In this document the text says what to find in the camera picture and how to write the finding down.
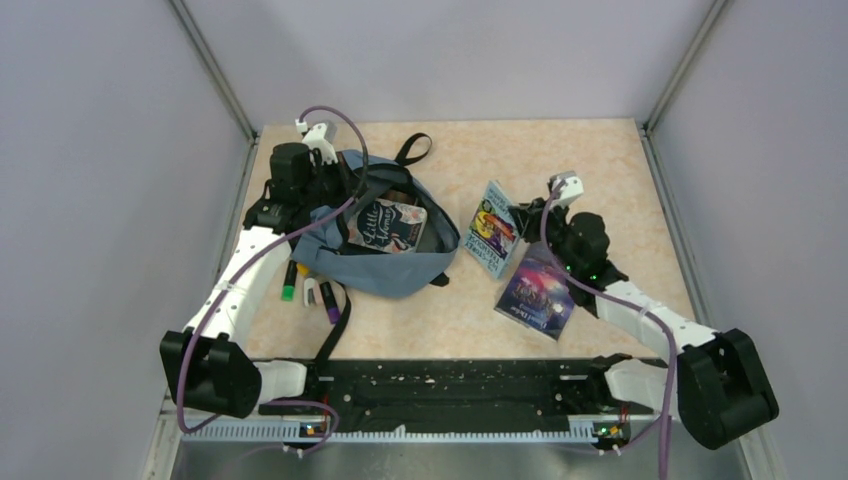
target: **purple marker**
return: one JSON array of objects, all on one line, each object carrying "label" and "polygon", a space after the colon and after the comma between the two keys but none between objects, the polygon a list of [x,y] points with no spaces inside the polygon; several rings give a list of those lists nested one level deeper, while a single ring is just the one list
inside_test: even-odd
[{"label": "purple marker", "polygon": [[330,317],[330,323],[335,325],[339,321],[342,314],[339,312],[339,307],[336,305],[336,296],[333,295],[333,286],[330,282],[322,282],[321,298],[324,299],[324,308],[327,310],[327,316]]}]

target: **blue bag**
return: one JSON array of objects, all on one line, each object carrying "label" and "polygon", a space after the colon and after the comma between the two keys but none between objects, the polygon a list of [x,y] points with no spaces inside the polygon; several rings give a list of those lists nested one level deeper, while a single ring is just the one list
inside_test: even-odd
[{"label": "blue bag", "polygon": [[[394,161],[369,155],[368,189],[362,198],[339,215],[335,222],[327,222],[301,236],[291,258],[342,285],[383,297],[405,297],[431,283],[447,285],[448,277],[444,271],[459,248],[459,231],[448,214],[406,168],[427,155],[425,152],[421,156],[407,158],[415,141],[425,137],[429,139],[423,133],[410,137]],[[362,152],[345,150],[341,153],[354,174],[358,174],[362,167]],[[427,221],[415,252],[382,253],[347,241],[348,220],[389,189],[415,196],[418,206],[427,210]],[[312,220],[319,220],[332,211],[328,206],[319,207],[311,212]]]}]

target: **colorful book cover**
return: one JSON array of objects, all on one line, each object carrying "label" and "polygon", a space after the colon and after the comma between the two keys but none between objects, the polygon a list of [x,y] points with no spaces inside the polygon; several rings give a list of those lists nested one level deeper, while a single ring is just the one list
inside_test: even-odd
[{"label": "colorful book cover", "polygon": [[495,310],[545,335],[559,339],[574,311],[565,275],[541,242],[530,245]]},{"label": "colorful book cover", "polygon": [[378,198],[350,219],[348,241],[385,253],[414,252],[426,221],[421,207]]},{"label": "colorful book cover", "polygon": [[512,202],[497,182],[489,182],[463,245],[486,270],[500,278],[518,246],[515,220],[509,214]]}]

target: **wall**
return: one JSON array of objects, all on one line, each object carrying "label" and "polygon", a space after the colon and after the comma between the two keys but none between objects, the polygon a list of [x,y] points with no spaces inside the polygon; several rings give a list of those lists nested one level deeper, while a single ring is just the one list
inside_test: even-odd
[{"label": "wall", "polygon": [[245,140],[164,1],[4,2],[0,65],[0,478],[137,478]]},{"label": "wall", "polygon": [[848,3],[736,2],[658,132],[714,321],[751,334],[790,478],[844,478]]},{"label": "wall", "polygon": [[711,0],[188,0],[248,115],[645,119]]}]

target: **wooden table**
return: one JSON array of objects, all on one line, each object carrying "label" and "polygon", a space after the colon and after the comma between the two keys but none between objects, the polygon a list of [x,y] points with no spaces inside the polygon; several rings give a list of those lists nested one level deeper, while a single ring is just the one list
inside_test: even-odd
[{"label": "wooden table", "polygon": [[[311,121],[323,118],[314,115]],[[349,129],[337,123],[336,148],[359,149]],[[693,317],[633,120],[373,123],[360,128],[369,152],[387,158],[394,158],[413,133],[433,138],[430,155],[410,169],[463,235],[490,179],[500,181],[514,201],[529,201],[547,194],[550,175],[576,171],[586,193],[572,211],[603,216],[616,266],[648,295]],[[293,126],[265,127],[245,210],[270,178],[273,147],[299,139]],[[251,357],[311,358],[331,329],[323,308],[280,299],[283,270],[257,311],[247,346]],[[495,301],[511,272],[501,281],[493,280],[463,249],[446,273],[451,279],[447,287],[428,286],[402,300],[352,291],[350,323],[333,358],[579,358],[616,352],[655,356],[580,309],[559,342],[496,313]],[[296,299],[300,292],[299,281]]]}]

